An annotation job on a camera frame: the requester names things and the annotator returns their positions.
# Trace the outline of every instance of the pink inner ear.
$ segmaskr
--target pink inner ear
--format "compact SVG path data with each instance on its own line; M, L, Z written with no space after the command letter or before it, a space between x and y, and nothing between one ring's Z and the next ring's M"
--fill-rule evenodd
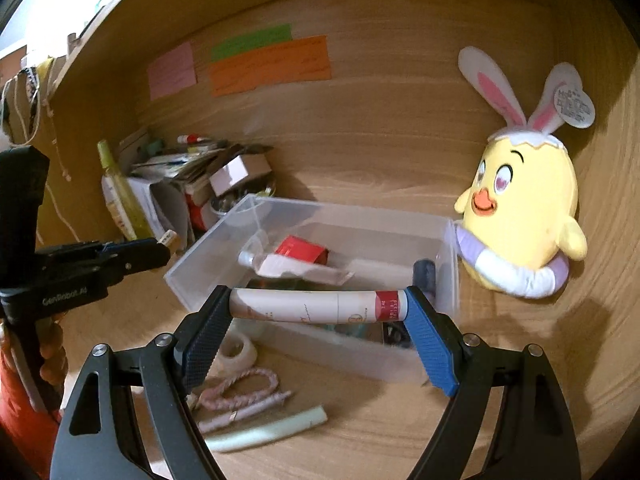
M531 125L533 130L538 130L539 132L549 124L549 121L556 116L556 107L553 103L549 103L545 108L540 112L540 115L536 117L536 120L533 121Z
M507 100L504 94L482 72L478 72L478 83L484 96L496 107L498 111L507 118L511 119L511 122L516 126L524 126L524 120L522 116L511 106L511 103Z
M536 120L533 121L533 124L531 125L533 130L541 132L542 129L549 124L551 119L556 116L558 112L556 111L556 107L554 106L554 97L556 95L556 90L558 90L564 84L566 84L564 81L559 82L554 88L553 92L551 92L551 102L542 109L542 111L536 117Z

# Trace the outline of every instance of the plush toy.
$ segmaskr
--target plush toy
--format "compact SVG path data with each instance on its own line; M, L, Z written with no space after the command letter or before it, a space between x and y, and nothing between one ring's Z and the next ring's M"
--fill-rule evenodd
M475 47L460 51L464 77L506 120L489 137L471 184L456 201L463 214L458 248L471 276L492 290L523 298L558 291L569 273L567 257L581 260L587 241L574 219L574 167L552 133L565 121L593 123L594 110L576 69L556 65L529 118L500 67Z

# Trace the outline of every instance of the hanging string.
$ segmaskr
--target hanging string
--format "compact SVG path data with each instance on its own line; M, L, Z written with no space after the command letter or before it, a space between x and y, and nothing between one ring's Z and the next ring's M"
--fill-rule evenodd
M47 92L49 89L49 85L50 85L50 80L51 80L51 75L53 72L53 65L55 64L55 59L53 60L53 62L50 64L49 66L49 70L47 71ZM25 139L24 143L21 144L17 144L15 142L13 142L12 139L9 140L9 144L11 147L14 148L18 148L21 146L28 146L30 145L33 140L35 139L36 135L38 134L38 131L40 129L40 107L41 106L46 106L47 108L47 116L50 118L51 120L51 124L52 124L52 129L53 129L53 133L54 133L54 140L52 142L53 145L55 145L56 147L56 154L58 155L58 163L60 164L60 169L62 170L62 175L65 178L65 180L67 182L71 181L71 176L69 175L68 171L66 170L66 168L64 167L64 164L62 163L62 158L60 157L60 149L58 147L58 136L55 130L55 126L53 125L53 110L51 110L50 106L49 106L49 101L47 98L41 99L41 89L40 89L40 77L38 76L38 71L36 70L35 72L31 69L28 68L27 70L24 70L22 72L25 72L28 76L28 83L32 83L34 86L33 89L33 94L31 95L29 101L30 101L30 105L31 107L33 107L33 104L36 104L36 111L35 111L35 117L33 117L32 115L32 119L34 118L34 128L33 128L33 132L31 133L31 136L29 136L29 131L27 130L27 126L24 122L24 118L22 117L22 113L20 112L20 109L18 108L18 75L15 75L12 79L9 79L5 84L4 84L4 88L2 88L2 102L0 103L0 128L2 133L6 134L4 132L4 128L2 127L2 124L4 122L4 100L6 97L6 92L8 91L8 88L10 86L10 83L13 81L14 82L14 107L15 107L15 111L18 115L18 119L20 121L20 126L22 127L22 135ZM56 215L58 216L58 219L69 229L69 232L71 232L72 236L75 238L76 242L80 241L80 238L78 236L78 234L76 233L75 229L73 229L73 227L71 226L71 224L66 220L66 218L64 218L64 216L62 215L62 213L60 212L60 208L58 207L58 202L56 201L55 196L53 195L53 191L51 189L51 186L49 185L49 182L46 182L45 184L45 188L47 189L47 191L49 192L49 196L51 197L51 202L53 204L53 207L56 211ZM38 229L36 229L36 237L39 241L39 243L41 243L42 245L44 245L44 240L42 238L42 236L40 235L40 232Z

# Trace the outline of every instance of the cartoon eye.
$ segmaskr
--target cartoon eye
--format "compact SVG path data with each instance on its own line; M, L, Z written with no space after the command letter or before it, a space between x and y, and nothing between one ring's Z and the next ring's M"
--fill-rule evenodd
M495 175L494 189L495 192L500 195L504 193L507 186L513 179L513 168L509 164L504 164L498 169L498 173Z
M476 182L480 184L482 182L482 178L484 177L484 170L486 170L486 163L484 160L478 166L478 177L476 178Z

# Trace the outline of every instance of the clear plastic box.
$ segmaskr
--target clear plastic box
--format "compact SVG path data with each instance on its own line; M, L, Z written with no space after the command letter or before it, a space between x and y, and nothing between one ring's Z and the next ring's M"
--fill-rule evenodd
M393 290L411 285L416 260L436 263L436 309L456 319L458 265L451 219L407 211L245 197L165 275L190 311L200 309L216 285L244 286L255 277L238 254L258 231L271 249L295 235L330 250L328 264L354 276L344 290ZM237 319L255 342L292 357L389 382L426 380L413 349L384 346L322 328Z

